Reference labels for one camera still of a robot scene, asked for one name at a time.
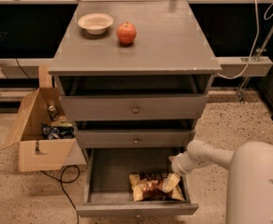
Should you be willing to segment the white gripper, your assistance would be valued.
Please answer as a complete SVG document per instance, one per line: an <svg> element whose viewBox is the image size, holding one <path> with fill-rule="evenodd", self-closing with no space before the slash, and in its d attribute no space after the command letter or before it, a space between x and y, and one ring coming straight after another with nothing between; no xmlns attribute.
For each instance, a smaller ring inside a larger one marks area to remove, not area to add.
<svg viewBox="0 0 273 224"><path fill-rule="evenodd" d="M172 171L180 176L186 176L192 171L192 160L187 152L180 153L172 161Z"/></svg>

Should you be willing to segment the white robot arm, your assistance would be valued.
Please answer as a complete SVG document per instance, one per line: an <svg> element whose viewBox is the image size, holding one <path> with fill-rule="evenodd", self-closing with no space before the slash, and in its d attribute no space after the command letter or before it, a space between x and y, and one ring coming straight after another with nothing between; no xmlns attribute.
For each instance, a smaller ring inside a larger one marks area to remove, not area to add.
<svg viewBox="0 0 273 224"><path fill-rule="evenodd" d="M251 141L236 150L213 147L201 140L172 157L174 173L217 164L228 171L226 224L273 224L273 146Z"/></svg>

